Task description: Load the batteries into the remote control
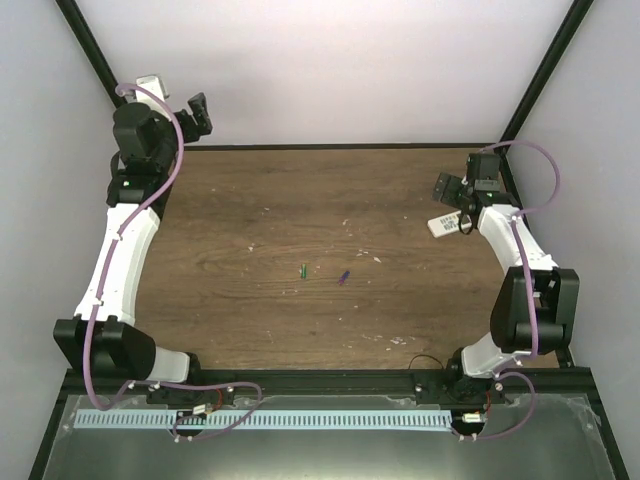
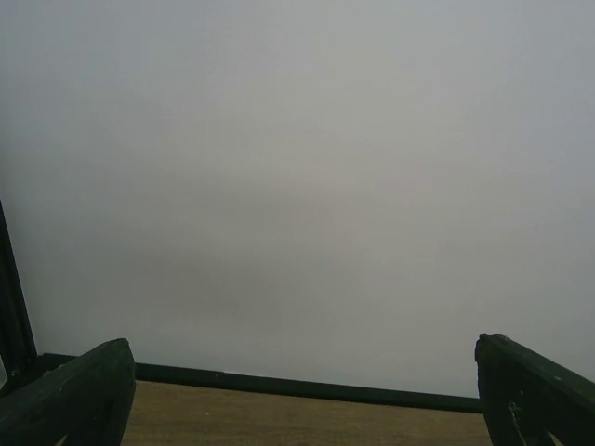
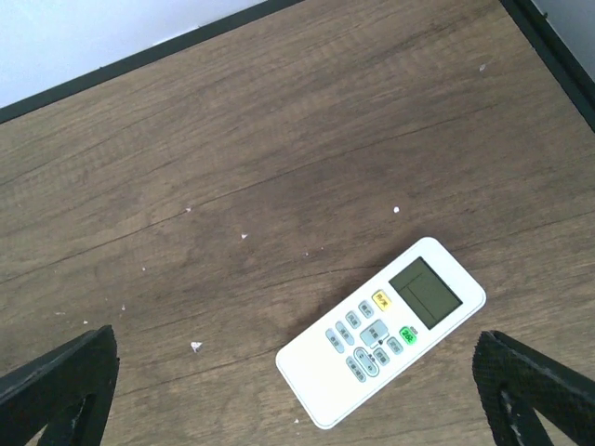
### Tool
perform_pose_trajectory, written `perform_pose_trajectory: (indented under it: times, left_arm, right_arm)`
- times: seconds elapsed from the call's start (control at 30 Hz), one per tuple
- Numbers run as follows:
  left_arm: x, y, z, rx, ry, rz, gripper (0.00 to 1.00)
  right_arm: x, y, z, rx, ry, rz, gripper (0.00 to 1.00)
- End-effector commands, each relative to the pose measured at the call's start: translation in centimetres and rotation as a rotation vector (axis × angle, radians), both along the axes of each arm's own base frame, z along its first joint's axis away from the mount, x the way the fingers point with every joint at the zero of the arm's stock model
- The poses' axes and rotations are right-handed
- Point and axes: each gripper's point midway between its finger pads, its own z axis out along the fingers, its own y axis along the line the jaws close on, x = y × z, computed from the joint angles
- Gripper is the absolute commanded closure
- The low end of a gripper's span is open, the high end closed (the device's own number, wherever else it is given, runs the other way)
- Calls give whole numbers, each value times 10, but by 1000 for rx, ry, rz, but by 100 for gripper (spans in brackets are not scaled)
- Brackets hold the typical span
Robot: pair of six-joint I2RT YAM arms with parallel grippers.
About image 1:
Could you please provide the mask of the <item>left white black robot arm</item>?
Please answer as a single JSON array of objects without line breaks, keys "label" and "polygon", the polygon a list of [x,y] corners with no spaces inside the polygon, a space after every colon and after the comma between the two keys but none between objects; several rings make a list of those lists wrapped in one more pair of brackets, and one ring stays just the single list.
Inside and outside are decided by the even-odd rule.
[{"label": "left white black robot arm", "polygon": [[53,338],[72,369],[92,378],[169,382],[181,403],[196,402],[203,377],[195,356],[164,349],[135,326],[139,281],[160,227],[184,147],[210,134],[204,93],[188,107],[169,111],[138,90],[113,114],[118,146],[111,159],[107,224],[87,290],[70,319],[60,319]]}]

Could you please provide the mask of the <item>white remote control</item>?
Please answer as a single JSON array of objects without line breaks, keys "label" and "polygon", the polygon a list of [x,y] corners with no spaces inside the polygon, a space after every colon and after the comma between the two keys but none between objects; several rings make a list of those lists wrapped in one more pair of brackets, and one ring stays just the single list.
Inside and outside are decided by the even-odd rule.
[{"label": "white remote control", "polygon": [[434,238],[456,233],[467,234],[472,226],[469,216],[463,215],[461,211],[454,211],[427,221],[427,227]]}]

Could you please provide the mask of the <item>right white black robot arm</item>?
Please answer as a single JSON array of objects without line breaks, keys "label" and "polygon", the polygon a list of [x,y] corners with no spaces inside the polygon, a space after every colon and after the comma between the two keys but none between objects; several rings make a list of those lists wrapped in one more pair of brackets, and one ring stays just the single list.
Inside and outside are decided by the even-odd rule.
[{"label": "right white black robot arm", "polygon": [[488,333],[447,362],[445,393],[458,403],[524,359],[567,349],[573,334],[579,276],[538,244],[527,210],[501,188],[500,167],[498,155],[481,151],[468,156],[464,176],[440,174],[432,197],[453,211],[427,223],[436,238],[478,232],[504,273]]}]

